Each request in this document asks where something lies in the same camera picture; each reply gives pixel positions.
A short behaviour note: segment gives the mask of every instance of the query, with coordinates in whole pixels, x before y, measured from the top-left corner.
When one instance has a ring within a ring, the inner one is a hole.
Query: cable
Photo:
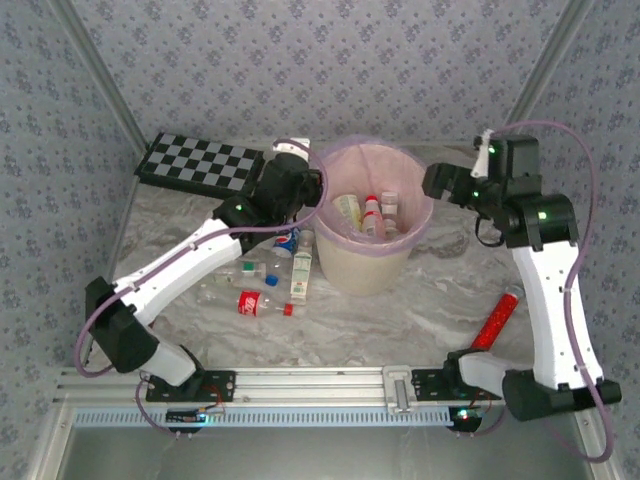
[[[158,432],[164,434],[164,435],[169,435],[171,437],[175,437],[176,440],[178,438],[178,435],[173,433],[171,430],[169,430],[167,427],[163,427],[162,425],[159,425],[156,423],[156,421],[151,418],[151,415],[149,415],[147,413],[147,411],[144,409],[144,406],[142,405],[142,400],[140,399],[140,391],[142,390],[142,386],[145,383],[149,383],[149,380],[147,380],[146,378],[142,378],[142,376],[140,377],[140,382],[138,383],[138,386],[136,386],[136,394],[134,396],[135,400],[136,400],[136,405],[138,406],[138,410],[140,410],[140,415],[142,415],[142,418],[144,418],[146,420],[146,422],[151,425],[151,427],[153,427],[154,430],[157,430]]]
[[[301,144],[299,142],[296,142],[295,140],[289,140],[289,139],[278,139],[273,143],[273,146],[277,147],[281,143],[288,143],[290,145],[293,145],[294,147],[297,147],[297,148],[301,149],[303,152],[306,152],[309,155],[309,158],[311,160],[313,160],[313,162],[316,164],[316,166],[320,169],[320,172],[322,174],[323,188],[322,188],[322,193],[320,195],[320,201],[318,202],[318,205],[316,205],[313,208],[313,210],[311,210],[311,212],[309,212],[309,214],[306,215],[301,220],[296,220],[295,222],[293,222],[291,224],[288,224],[286,226],[286,228],[300,227],[300,226],[306,224],[307,222],[309,222],[309,220],[311,220],[320,211],[320,209],[324,205],[324,202],[325,202],[325,200],[327,198],[327,192],[328,192],[327,170],[324,167],[324,164],[322,163],[322,161],[320,160],[318,155],[313,150],[308,148],[307,146],[305,146],[305,145],[303,145],[303,144]],[[278,233],[278,232],[281,232],[282,229],[283,229],[282,225],[278,225],[278,226],[275,226],[275,227],[234,227],[234,228],[226,228],[224,230],[218,230],[216,232],[209,233],[208,235],[205,235],[205,236],[199,238],[198,240],[195,240],[193,242],[193,244],[196,247],[199,247],[203,243],[206,243],[209,240],[213,240],[214,238],[219,237],[221,235],[231,235],[231,234],[234,234],[234,233],[270,233],[270,232]],[[191,251],[192,251],[192,247],[191,246],[186,246],[182,250],[176,252],[175,255],[169,257],[164,262],[162,262],[160,265],[158,265],[157,267],[155,267],[154,269],[152,269],[151,271],[149,271],[148,273],[146,273],[145,275],[140,277],[140,279],[138,279],[137,281],[133,282],[133,288],[132,287],[124,288],[120,292],[118,292],[118,293],[112,295],[111,297],[109,297],[104,303],[102,303],[98,308],[96,308],[96,310],[87,319],[86,323],[82,327],[82,330],[80,330],[80,334],[78,335],[78,339],[76,340],[76,344],[75,344],[75,347],[74,347],[73,363],[74,363],[74,365],[76,367],[76,370],[78,371],[78,373],[80,375],[82,375],[83,377],[86,377],[86,378],[95,378],[95,377],[99,377],[100,375],[104,375],[105,373],[107,373],[108,371],[110,371],[113,368],[113,365],[110,365],[110,366],[108,366],[108,367],[106,367],[106,368],[104,368],[102,370],[91,372],[91,371],[85,369],[84,365],[82,365],[82,359],[81,359],[81,357],[82,357],[82,346],[84,345],[84,342],[85,342],[85,340],[87,338],[87,335],[89,334],[89,330],[91,330],[91,327],[93,327],[93,324],[100,317],[100,315],[107,308],[109,308],[115,302],[120,300],[122,297],[124,297],[128,293],[132,292],[134,289],[139,288],[141,285],[144,285],[144,283],[146,283],[149,280],[151,280],[153,277],[155,277],[160,272],[162,272],[165,268],[169,267],[170,265],[172,265],[173,263],[175,263],[176,261],[178,261],[180,258],[182,258],[183,256],[185,256],[187,253],[189,253]]]
[[[577,447],[570,446],[568,442],[564,438],[560,437],[559,435],[556,435],[556,437],[559,438],[562,445],[565,446],[571,453],[583,458],[584,460],[587,460],[588,462],[603,463],[603,462],[606,462],[613,454],[613,445],[615,441],[614,432],[613,432],[613,420],[611,419],[611,414],[604,406],[602,397],[600,396],[600,393],[598,392],[593,380],[591,379],[591,376],[589,375],[589,372],[587,371],[587,367],[584,362],[584,357],[582,356],[582,352],[580,351],[580,345],[578,344],[578,338],[576,335],[575,327],[573,325],[573,312],[571,310],[571,287],[573,286],[573,282],[578,276],[578,272],[580,271],[580,268],[584,263],[584,259],[587,256],[587,252],[589,251],[589,244],[591,243],[591,237],[593,236],[593,218],[595,216],[596,203],[597,203],[596,199],[598,197],[597,181],[596,181],[596,166],[595,166],[595,162],[593,161],[593,157],[591,155],[589,147],[584,142],[584,140],[582,140],[582,138],[570,127],[559,122],[554,122],[551,120],[523,120],[521,122],[512,123],[510,125],[506,125],[502,128],[499,128],[495,132],[493,132],[492,135],[495,136],[499,133],[503,133],[509,130],[515,130],[522,127],[532,127],[532,126],[552,127],[567,133],[568,135],[573,137],[573,139],[576,142],[578,142],[578,144],[586,154],[587,159],[589,160],[589,170],[590,170],[590,177],[591,177],[590,178],[591,179],[591,195],[589,198],[589,214],[587,216],[587,225],[585,227],[584,240],[582,241],[582,246],[578,251],[578,257],[576,258],[576,261],[573,263],[571,269],[569,270],[569,274],[567,275],[567,279],[564,284],[563,306],[564,306],[565,324],[567,327],[567,334],[569,336],[569,343],[571,344],[571,350],[576,359],[576,364],[580,371],[580,374],[582,375],[582,378],[585,384],[587,385],[587,389],[589,390],[589,393],[593,397],[593,401],[596,405],[596,408],[598,409],[600,418],[602,419],[606,442],[605,442],[605,447],[602,454],[592,457],[590,455],[587,455],[581,452]]]

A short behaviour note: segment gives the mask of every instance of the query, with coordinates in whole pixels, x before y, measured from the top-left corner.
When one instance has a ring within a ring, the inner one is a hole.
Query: blue floral wallpaper
[[[597,228],[581,287],[594,348],[623,387],[614,411],[629,479],[640,478],[639,54],[637,0],[596,2],[532,114],[572,125],[598,164]],[[550,132],[543,146],[546,184],[569,194],[584,220],[585,156],[573,140]]]
[[[0,2],[0,478],[22,478],[135,156],[43,0]]]
[[[500,125],[565,0],[75,0],[146,138],[468,140]],[[621,380],[619,454],[640,478],[640,7],[599,0],[532,118],[581,131],[599,173],[582,275]],[[0,2],[0,478],[21,478],[83,288],[105,270],[135,154],[45,0]],[[585,159],[543,131],[547,185],[581,218]]]
[[[75,0],[147,140],[468,139],[565,0]]]

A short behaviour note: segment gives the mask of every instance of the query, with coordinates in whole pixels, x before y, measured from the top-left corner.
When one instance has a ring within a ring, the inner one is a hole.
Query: plastic bottle
[[[291,229],[284,235],[278,235],[276,241],[271,247],[271,251],[283,258],[291,258],[296,251],[298,245],[298,237],[300,236],[300,229],[298,227]]]
[[[294,305],[306,305],[307,303],[314,239],[315,235],[312,230],[303,230],[300,233],[300,243],[298,251],[293,256],[293,271],[291,273],[291,303]]]
[[[236,310],[242,315],[254,317],[264,317],[271,313],[282,312],[282,315],[291,316],[293,305],[290,303],[278,302],[268,294],[256,290],[235,290],[229,294],[229,290],[224,290],[225,294],[216,295],[211,291],[202,291],[198,295],[199,305],[208,305],[228,310]]]
[[[289,233],[276,237],[271,248],[271,256],[267,260],[267,277],[265,279],[267,285],[276,286],[280,280],[288,277],[299,235],[300,229],[294,228]]]
[[[384,222],[378,205],[378,197],[369,195],[364,204],[362,231],[370,237],[385,238]]]
[[[332,203],[355,228],[359,231],[362,230],[362,213],[360,212],[358,197],[355,195],[341,195],[335,198]]]
[[[231,262],[214,270],[209,276],[217,285],[237,285],[247,278],[264,280],[267,277],[267,264],[264,262]]]
[[[398,192],[382,192],[381,200],[385,238],[393,240],[400,234],[398,230]]]
[[[236,302],[238,313],[263,317],[270,313],[282,312],[282,315],[290,317],[293,314],[293,305],[278,302],[262,292],[244,290]]]

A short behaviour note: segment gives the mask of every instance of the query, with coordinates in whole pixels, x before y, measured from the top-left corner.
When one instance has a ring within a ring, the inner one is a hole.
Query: pink plastic bag
[[[409,153],[381,140],[351,136],[319,153],[327,168],[327,202],[315,219],[318,233],[354,253],[386,256],[411,249],[421,240],[433,211],[433,200],[422,191],[425,167]],[[394,240],[360,232],[333,205],[341,195],[358,197],[364,211],[369,195],[399,194],[398,229]]]

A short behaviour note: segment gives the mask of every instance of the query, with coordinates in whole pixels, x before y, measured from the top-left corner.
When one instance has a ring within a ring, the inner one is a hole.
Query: black and white checkerboard
[[[251,193],[263,166],[257,150],[161,133],[135,174],[156,187],[228,198]]]

